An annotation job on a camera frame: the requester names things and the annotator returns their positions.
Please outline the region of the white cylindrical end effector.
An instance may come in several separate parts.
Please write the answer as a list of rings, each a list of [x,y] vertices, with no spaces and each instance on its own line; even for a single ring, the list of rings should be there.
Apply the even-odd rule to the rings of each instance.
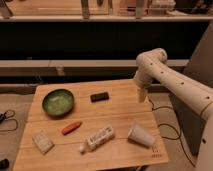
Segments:
[[[135,84],[137,85],[138,101],[140,103],[143,103],[147,97],[148,87],[151,85],[152,79],[148,77],[139,78],[135,76],[133,80]]]

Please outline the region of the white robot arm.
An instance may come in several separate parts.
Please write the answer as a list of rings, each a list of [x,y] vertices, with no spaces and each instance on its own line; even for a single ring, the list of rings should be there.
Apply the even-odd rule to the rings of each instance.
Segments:
[[[133,80],[145,92],[156,79],[206,121],[195,170],[213,171],[213,89],[169,68],[166,61],[162,48],[140,53]]]

